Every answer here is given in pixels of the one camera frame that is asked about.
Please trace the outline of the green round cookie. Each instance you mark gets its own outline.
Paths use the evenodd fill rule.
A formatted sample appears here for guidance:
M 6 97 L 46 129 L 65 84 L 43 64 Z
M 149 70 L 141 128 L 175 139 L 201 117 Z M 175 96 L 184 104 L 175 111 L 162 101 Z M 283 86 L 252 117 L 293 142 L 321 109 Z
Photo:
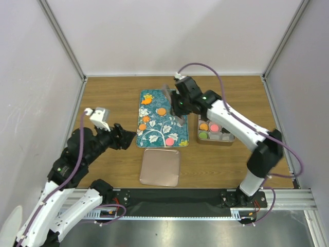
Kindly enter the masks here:
M 208 133 L 207 132 L 199 132 L 198 137 L 200 139 L 208 139 Z

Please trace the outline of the rose gold cookie tin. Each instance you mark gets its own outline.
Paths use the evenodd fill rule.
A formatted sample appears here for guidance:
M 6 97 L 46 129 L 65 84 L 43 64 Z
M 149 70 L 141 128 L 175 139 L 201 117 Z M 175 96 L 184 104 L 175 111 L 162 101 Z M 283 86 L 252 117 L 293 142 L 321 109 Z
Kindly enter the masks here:
M 220 127 L 220 131 L 217 133 L 212 133 L 210 132 L 210 130 L 208 129 L 208 131 L 202 131 L 199 129 L 199 125 L 205 123 L 208 125 L 211 124 L 217 124 Z M 230 133 L 230 134 L 223 134 L 221 132 L 221 129 L 223 127 L 221 125 L 219 125 L 216 122 L 210 121 L 210 120 L 202 120 L 201 116 L 198 115 L 197 116 L 197 142 L 199 144 L 204 144 L 204 145 L 219 145 L 219 146 L 231 146 L 234 141 L 235 141 L 235 136 Z M 200 139 L 198 137 L 199 132 L 207 132 L 208 133 L 208 139 Z

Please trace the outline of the black round cookie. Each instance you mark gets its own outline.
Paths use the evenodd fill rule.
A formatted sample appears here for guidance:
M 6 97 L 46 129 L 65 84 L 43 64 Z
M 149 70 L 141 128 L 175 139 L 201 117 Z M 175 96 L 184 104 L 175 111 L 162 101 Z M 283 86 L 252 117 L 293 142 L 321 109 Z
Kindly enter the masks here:
M 230 133 L 231 133 L 230 131 L 228 131 L 228 130 L 225 129 L 225 128 L 222 128 L 222 129 L 221 129 L 221 132 L 222 132 L 223 134 L 230 134 Z

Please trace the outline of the rose gold tin lid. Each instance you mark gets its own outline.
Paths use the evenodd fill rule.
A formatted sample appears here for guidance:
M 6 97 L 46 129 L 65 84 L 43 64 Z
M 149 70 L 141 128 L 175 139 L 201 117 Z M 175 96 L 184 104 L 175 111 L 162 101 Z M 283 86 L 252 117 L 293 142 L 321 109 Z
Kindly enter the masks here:
M 143 185 L 176 187 L 180 174 L 180 152 L 173 149 L 145 149 L 139 181 Z

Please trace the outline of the metal slotted tongs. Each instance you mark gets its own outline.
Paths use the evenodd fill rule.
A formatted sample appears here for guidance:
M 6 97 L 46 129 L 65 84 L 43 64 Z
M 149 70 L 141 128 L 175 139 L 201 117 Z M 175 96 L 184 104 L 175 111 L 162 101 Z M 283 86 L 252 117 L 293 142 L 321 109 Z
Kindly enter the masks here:
M 174 116 L 177 120 L 177 122 L 182 126 L 186 123 L 186 121 L 182 118 L 177 116 L 174 113 L 174 109 L 173 109 L 173 101 L 172 101 L 172 90 L 169 88 L 169 86 L 167 84 L 164 84 L 161 88 L 162 93 L 164 94 L 164 96 L 166 97 L 166 99 L 168 100 L 169 104 L 170 104 L 170 114 L 172 116 Z

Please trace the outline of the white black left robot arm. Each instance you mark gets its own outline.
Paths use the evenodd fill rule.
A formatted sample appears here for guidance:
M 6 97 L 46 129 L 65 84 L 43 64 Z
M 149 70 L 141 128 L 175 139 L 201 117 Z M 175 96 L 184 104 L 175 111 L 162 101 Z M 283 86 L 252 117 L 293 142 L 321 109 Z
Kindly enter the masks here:
M 136 132 L 118 123 L 109 130 L 81 126 L 73 131 L 67 147 L 54 162 L 43 192 L 28 220 L 16 235 L 14 246 L 59 246 L 68 232 L 98 206 L 112 207 L 113 187 L 102 179 L 92 182 L 87 192 L 65 213 L 59 215 L 67 198 L 73 194 L 88 167 L 107 149 L 126 150 Z

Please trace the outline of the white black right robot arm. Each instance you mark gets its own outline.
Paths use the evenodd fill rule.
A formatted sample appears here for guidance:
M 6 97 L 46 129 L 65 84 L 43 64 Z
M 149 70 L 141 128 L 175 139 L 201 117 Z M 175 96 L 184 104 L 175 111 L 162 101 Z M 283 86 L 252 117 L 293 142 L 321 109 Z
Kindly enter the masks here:
M 239 205 L 250 206 L 272 168 L 283 157 L 281 132 L 256 125 L 225 103 L 223 96 L 216 92 L 208 90 L 203 93 L 192 77 L 177 74 L 174 80 L 176 90 L 163 91 L 171 105 L 171 114 L 180 124 L 185 122 L 184 116 L 194 113 L 204 121 L 222 126 L 251 151 L 247 174 L 236 194 Z

